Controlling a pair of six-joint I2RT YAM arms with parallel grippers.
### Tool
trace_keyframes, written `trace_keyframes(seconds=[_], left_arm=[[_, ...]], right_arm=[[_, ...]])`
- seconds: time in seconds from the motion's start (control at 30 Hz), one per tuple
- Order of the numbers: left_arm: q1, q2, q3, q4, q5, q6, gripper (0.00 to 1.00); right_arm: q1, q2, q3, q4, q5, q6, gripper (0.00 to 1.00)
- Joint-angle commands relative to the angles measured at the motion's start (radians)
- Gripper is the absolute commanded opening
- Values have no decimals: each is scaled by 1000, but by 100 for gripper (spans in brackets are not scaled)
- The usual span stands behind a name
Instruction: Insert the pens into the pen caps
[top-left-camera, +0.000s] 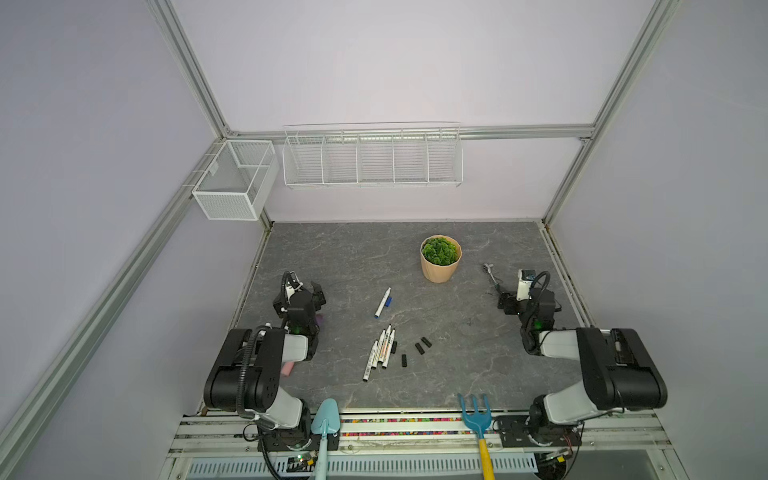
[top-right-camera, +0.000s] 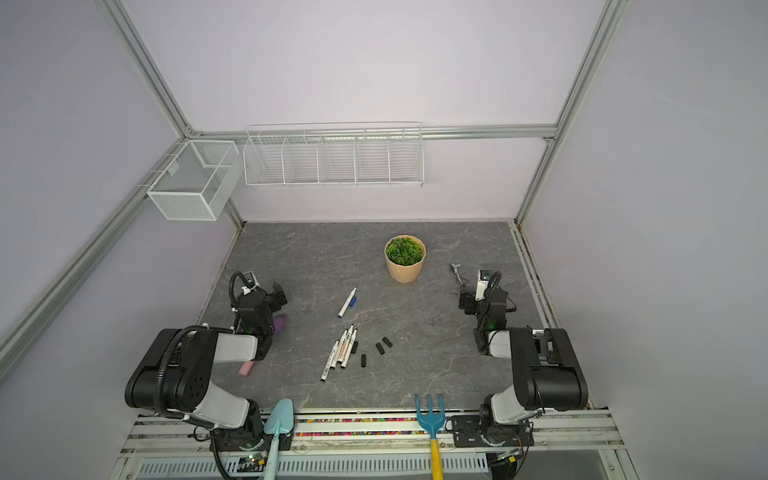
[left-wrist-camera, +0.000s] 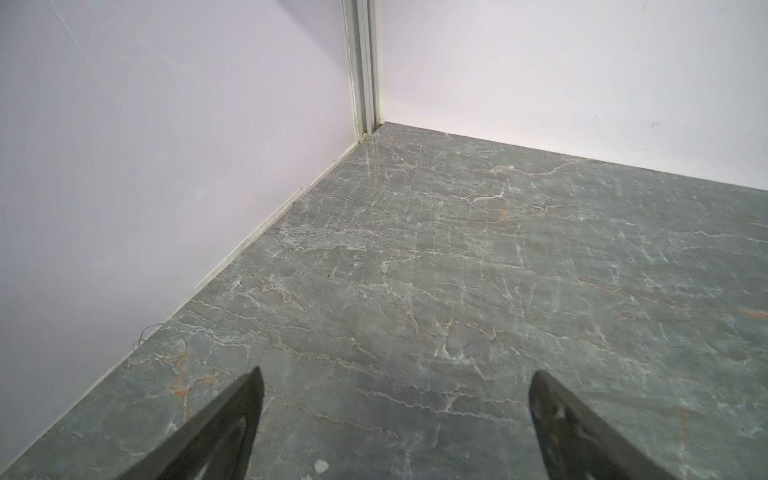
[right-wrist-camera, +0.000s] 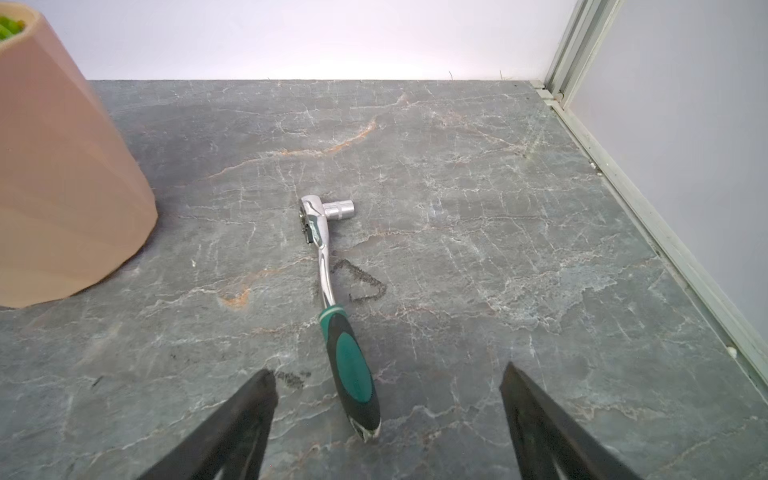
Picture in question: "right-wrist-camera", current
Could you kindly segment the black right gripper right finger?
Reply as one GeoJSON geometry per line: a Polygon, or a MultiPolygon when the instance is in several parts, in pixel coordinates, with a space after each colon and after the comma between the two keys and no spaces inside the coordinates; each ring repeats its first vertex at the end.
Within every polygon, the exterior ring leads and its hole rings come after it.
{"type": "Polygon", "coordinates": [[[524,479],[636,479],[523,370],[508,363],[500,384],[524,479]]]}

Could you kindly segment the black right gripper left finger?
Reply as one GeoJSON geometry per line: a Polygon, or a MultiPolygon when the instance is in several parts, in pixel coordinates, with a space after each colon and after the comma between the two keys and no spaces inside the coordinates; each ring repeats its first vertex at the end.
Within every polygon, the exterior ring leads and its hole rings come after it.
{"type": "Polygon", "coordinates": [[[257,479],[277,405],[275,375],[262,369],[141,477],[257,479]]]}

